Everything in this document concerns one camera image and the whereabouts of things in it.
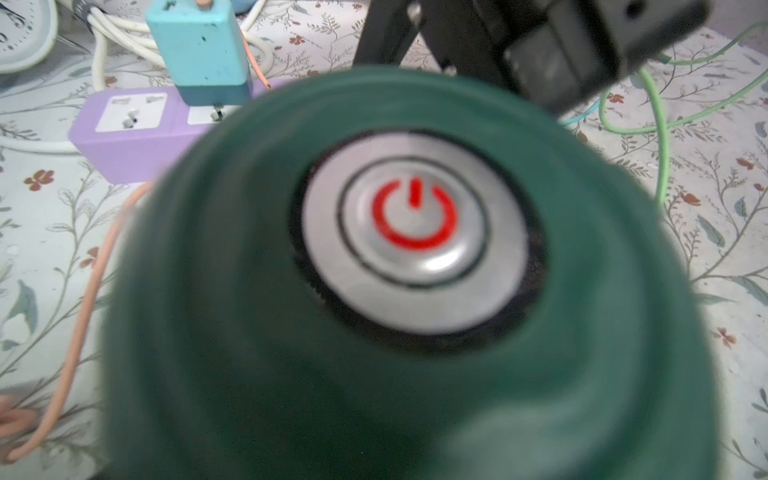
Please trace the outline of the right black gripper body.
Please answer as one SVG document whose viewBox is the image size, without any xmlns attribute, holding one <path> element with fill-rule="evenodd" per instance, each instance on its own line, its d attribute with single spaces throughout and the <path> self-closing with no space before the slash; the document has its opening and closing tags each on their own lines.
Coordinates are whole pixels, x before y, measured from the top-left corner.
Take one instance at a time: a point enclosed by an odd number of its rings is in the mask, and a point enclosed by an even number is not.
<svg viewBox="0 0 768 480">
<path fill-rule="evenodd" d="M 438 65 L 562 114 L 707 20 L 706 0 L 370 3 L 353 63 L 398 65 L 422 37 Z"/>
</svg>

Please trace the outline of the teal usb charger block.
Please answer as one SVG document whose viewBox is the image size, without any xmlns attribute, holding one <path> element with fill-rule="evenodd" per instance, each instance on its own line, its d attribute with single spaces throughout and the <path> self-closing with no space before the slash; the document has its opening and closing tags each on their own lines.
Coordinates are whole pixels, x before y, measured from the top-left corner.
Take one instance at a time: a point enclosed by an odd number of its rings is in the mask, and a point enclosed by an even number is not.
<svg viewBox="0 0 768 480">
<path fill-rule="evenodd" d="M 250 67 L 229 1 L 154 1 L 145 21 L 187 105 L 243 105 L 249 101 Z"/>
</svg>

